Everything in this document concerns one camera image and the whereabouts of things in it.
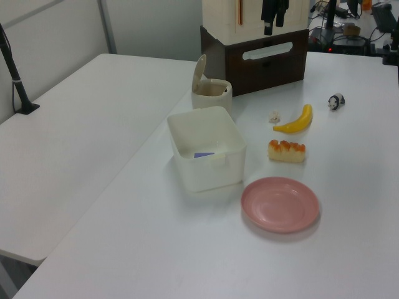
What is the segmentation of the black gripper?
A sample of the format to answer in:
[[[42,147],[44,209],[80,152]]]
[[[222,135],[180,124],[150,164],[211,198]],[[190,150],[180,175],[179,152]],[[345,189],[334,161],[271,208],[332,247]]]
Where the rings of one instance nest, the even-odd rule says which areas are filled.
[[[264,35],[272,35],[272,23],[276,20],[276,26],[284,25],[284,16],[289,8],[288,0],[264,0],[262,2],[261,19],[264,21]]]

